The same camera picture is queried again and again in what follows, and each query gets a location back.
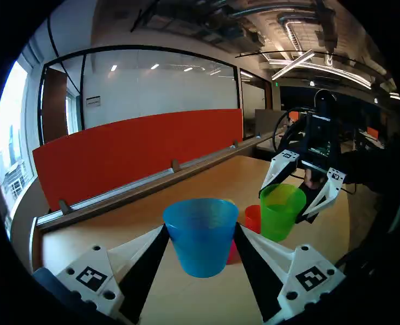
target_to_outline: wooden desk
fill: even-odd
[[[259,204],[257,195],[268,168],[267,161],[236,156],[121,208],[46,233],[42,247],[44,266],[56,274],[93,244],[110,249],[128,242],[159,226],[164,209],[184,199],[231,199],[240,210],[238,221],[244,223],[245,208]],[[300,180],[289,177],[285,182],[298,185]],[[344,192],[312,225],[305,222],[295,225],[288,238],[281,242],[289,248],[303,243],[313,245],[331,262],[347,252],[349,210]],[[242,263],[228,265],[212,278],[194,278],[182,270],[171,241],[141,317],[142,325],[261,323]]]

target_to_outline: cable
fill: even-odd
[[[294,178],[298,178],[298,179],[304,179],[304,177],[299,177],[299,176],[296,176],[294,174],[291,174],[291,176],[294,177]]]
[[[51,45],[53,46],[53,50],[54,50],[55,56],[57,58],[59,58],[60,57],[59,56],[59,52],[57,51],[57,48],[55,47],[55,43],[54,43],[54,39],[53,39],[53,33],[51,32],[51,16],[49,16],[48,19],[47,19],[47,28],[48,28],[49,40],[51,42]],[[66,75],[68,76],[68,78],[69,78],[70,82],[72,83],[72,85],[75,87],[76,91],[80,94],[80,91],[78,90],[78,88],[76,87],[76,85],[74,84],[72,79],[70,78],[68,72],[64,68],[63,62],[60,62],[60,65],[63,68],[64,73],[66,73]]]
[[[294,108],[288,109],[287,111],[284,112],[283,115],[280,116],[280,118],[278,119],[277,124],[275,125],[274,132],[272,133],[272,146],[274,147],[275,152],[278,151],[277,150],[277,145],[275,144],[275,135],[277,133],[278,125],[280,124],[281,120],[285,116],[287,116],[287,114],[289,114],[290,112],[303,112],[303,111],[307,111],[307,110],[308,109],[306,109],[306,108],[304,109],[304,108],[296,108],[296,107],[294,107]]]
[[[344,189],[343,187],[341,189],[350,195],[354,195],[355,193],[357,193],[357,183],[355,183],[355,189],[353,190],[353,193],[349,192],[348,190]]]

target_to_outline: red plastic cup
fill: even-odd
[[[229,258],[227,259],[226,264],[232,264],[233,261],[236,259],[236,256],[237,256],[237,248],[236,248],[235,241],[232,240],[231,241],[231,246],[230,246]]]
[[[245,227],[256,233],[260,233],[260,225],[260,205],[250,205],[245,209]]]

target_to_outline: blue plastic cup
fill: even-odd
[[[219,199],[192,199],[165,209],[164,222],[184,271],[195,277],[220,273],[229,257],[238,208]]]

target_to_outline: orange partition panel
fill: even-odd
[[[242,141],[240,109],[145,116],[90,128],[33,150],[48,204],[59,209]]]
[[[289,117],[291,120],[296,122],[296,121],[298,121],[298,118],[299,118],[299,112],[289,112]]]
[[[379,132],[371,127],[367,126],[367,134],[371,135],[372,137],[374,137],[375,139],[378,139],[379,136]]]

